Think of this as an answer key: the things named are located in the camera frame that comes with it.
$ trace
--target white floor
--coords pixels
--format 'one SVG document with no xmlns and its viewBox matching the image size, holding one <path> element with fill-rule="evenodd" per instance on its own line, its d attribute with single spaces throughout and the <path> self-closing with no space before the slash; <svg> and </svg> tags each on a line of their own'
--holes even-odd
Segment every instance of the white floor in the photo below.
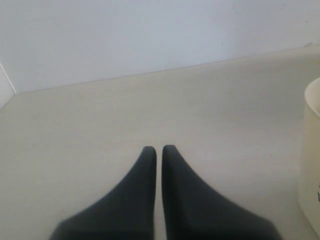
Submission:
<svg viewBox="0 0 320 240">
<path fill-rule="evenodd" d="M 0 239 L 45 240 L 106 194 L 145 145 L 175 144 L 285 240 L 317 240 L 297 201 L 304 89 L 320 47 L 15 96 L 0 111 Z M 155 234 L 166 239 L 158 174 Z"/>
</svg>

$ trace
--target cup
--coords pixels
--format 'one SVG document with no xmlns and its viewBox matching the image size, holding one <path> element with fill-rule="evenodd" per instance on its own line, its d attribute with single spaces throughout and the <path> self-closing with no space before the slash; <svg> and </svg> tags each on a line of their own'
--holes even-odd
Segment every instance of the cup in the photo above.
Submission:
<svg viewBox="0 0 320 240">
<path fill-rule="evenodd" d="M 320 236 L 320 78 L 309 84 L 304 99 L 298 200 L 305 216 Z"/>
</svg>

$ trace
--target white wall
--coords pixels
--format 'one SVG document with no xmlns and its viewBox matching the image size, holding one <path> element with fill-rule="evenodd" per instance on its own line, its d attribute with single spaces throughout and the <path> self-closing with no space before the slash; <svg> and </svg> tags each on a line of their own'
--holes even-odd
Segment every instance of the white wall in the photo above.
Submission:
<svg viewBox="0 0 320 240">
<path fill-rule="evenodd" d="M 18 93 L 320 42 L 319 0 L 1 0 Z"/>
<path fill-rule="evenodd" d="M 15 95 L 0 63 L 0 110 Z"/>
</svg>

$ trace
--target white surface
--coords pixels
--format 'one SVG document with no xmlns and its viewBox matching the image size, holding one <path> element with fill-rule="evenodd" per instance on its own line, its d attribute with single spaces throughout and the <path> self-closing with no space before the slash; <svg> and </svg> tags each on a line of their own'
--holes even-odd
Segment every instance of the white surface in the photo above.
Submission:
<svg viewBox="0 0 320 240">
<path fill-rule="evenodd" d="M 106 194 L 145 145 L 175 144 L 285 240 L 317 240 L 300 210 L 304 90 L 320 47 L 23 93 L 0 111 L 0 239 L 44 240 Z M 165 227 L 158 174 L 155 233 Z"/>
<path fill-rule="evenodd" d="M 320 78 L 306 88 L 305 106 L 299 203 L 320 236 Z"/>
<path fill-rule="evenodd" d="M 12 89 L 6 73 L 4 72 L 1 63 L 0 63 L 0 110 L 4 105 L 9 102 L 9 100 L 15 95 L 14 90 Z"/>
<path fill-rule="evenodd" d="M 320 43 L 319 0 L 2 0 L 18 93 Z"/>
</svg>

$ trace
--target gray floor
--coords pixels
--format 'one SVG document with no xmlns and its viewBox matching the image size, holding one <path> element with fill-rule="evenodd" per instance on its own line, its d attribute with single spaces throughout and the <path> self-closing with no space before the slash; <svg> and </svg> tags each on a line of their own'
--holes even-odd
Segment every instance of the gray floor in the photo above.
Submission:
<svg viewBox="0 0 320 240">
<path fill-rule="evenodd" d="M 320 47 L 15 96 L 0 111 L 0 239 L 44 240 L 107 193 L 145 145 L 158 151 L 155 234 L 166 239 L 161 149 L 272 220 L 317 240 L 297 200 L 304 89 Z"/>
</svg>

